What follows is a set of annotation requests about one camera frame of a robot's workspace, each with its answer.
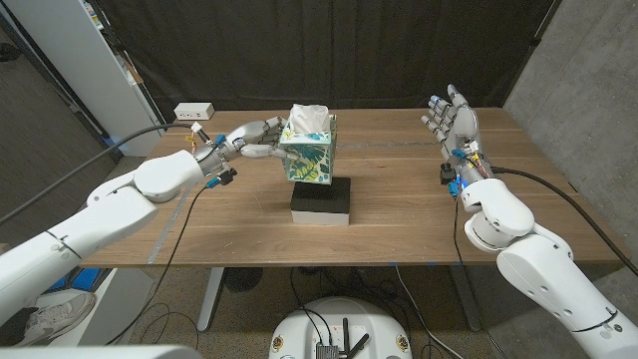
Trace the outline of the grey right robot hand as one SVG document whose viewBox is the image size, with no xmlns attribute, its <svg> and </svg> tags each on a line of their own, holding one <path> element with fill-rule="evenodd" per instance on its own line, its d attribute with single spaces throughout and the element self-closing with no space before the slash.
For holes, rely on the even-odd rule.
<svg viewBox="0 0 638 359">
<path fill-rule="evenodd" d="M 424 125 L 442 146 L 444 169 L 455 171 L 462 183 L 493 178 L 494 174 L 482 150 L 479 119 L 468 100 L 453 85 L 447 86 L 449 100 L 432 95 Z"/>
</svg>

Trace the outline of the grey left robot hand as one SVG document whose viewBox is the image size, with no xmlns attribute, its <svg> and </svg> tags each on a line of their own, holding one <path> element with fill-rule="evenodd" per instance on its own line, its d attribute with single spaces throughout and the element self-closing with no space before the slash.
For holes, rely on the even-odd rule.
<svg viewBox="0 0 638 359">
<path fill-rule="evenodd" d="M 206 144 L 193 156 L 205 176 L 217 175 L 227 169 L 227 163 L 244 156 L 251 159 L 276 157 L 297 161 L 299 155 L 279 147 L 278 140 L 284 129 L 284 120 L 274 117 L 246 123 L 226 136 L 219 135 L 215 141 L 207 136 L 201 124 L 195 122 L 190 127 Z"/>
</svg>

